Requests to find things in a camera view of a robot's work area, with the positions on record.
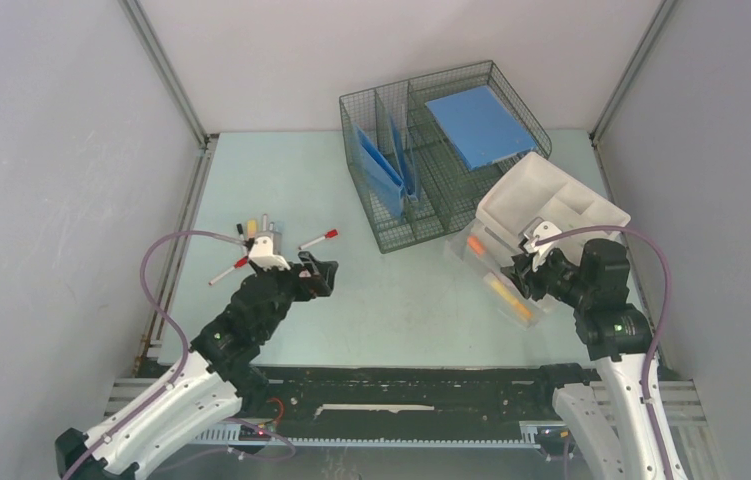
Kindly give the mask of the white plastic drawer organizer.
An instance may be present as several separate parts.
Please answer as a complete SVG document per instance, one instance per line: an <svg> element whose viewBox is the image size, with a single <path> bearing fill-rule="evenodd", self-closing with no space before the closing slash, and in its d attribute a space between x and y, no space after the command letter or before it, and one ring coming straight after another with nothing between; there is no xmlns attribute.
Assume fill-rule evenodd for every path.
<svg viewBox="0 0 751 480"><path fill-rule="evenodd" d="M546 255L559 248L567 260L578 264L587 240L615 240L619 234L593 232L540 247L536 241L587 226L626 226L630 220L630 214L610 200L539 154L530 153L484 195L470 223L447 241L445 255L480 279L500 317L528 329L557 310L558 303L550 297L524 298L501 272L512 264L512 257L525 251Z"/></svg>

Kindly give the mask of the orange highlighter with yellow cap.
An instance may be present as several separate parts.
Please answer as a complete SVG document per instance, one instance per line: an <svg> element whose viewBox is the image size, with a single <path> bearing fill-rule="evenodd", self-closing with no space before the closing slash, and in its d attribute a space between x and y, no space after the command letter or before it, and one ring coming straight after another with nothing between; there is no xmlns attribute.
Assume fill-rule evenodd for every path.
<svg viewBox="0 0 751 480"><path fill-rule="evenodd" d="M251 218L246 222L246 237L248 239L253 239L256 237L257 233L259 232L259 223L256 218Z"/></svg>

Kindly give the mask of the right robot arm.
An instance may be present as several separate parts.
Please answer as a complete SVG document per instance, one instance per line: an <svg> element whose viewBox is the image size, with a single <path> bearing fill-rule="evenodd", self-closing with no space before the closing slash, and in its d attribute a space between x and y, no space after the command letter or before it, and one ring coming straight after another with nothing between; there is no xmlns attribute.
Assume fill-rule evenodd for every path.
<svg viewBox="0 0 751 480"><path fill-rule="evenodd" d="M606 419L587 380L550 379L532 392L536 411L560 417L597 479L684 479L661 398L657 334L628 300L630 263L624 245L588 240L577 263L550 239L527 241L503 269L520 294L551 297L573 310L576 333L608 395Z"/></svg>

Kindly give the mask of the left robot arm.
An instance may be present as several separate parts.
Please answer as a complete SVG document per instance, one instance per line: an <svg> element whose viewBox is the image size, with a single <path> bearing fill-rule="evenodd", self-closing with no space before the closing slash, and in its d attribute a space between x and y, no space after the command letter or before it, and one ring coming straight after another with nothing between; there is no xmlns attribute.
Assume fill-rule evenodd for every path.
<svg viewBox="0 0 751 480"><path fill-rule="evenodd" d="M333 293L339 264L307 251L287 268L256 267L169 372L100 424L55 441L63 479L146 479L214 424L255 416L268 380L252 361L295 302Z"/></svg>

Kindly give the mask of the blue folder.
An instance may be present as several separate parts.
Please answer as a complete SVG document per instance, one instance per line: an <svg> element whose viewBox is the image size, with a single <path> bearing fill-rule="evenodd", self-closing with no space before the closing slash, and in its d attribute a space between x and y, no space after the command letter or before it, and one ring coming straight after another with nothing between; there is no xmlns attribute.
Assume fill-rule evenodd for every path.
<svg viewBox="0 0 751 480"><path fill-rule="evenodd" d="M402 134L393 118L389 119L391 139L395 151L399 173L404 182L406 196L413 203L419 201L418 168L411 149L406 149Z"/></svg>
<svg viewBox="0 0 751 480"><path fill-rule="evenodd" d="M425 106L469 170L538 150L528 129L486 85L429 100Z"/></svg>
<svg viewBox="0 0 751 480"><path fill-rule="evenodd" d="M369 187L387 212L393 218L400 218L404 213L404 181L375 143L356 124L353 125L353 134L357 162Z"/></svg>

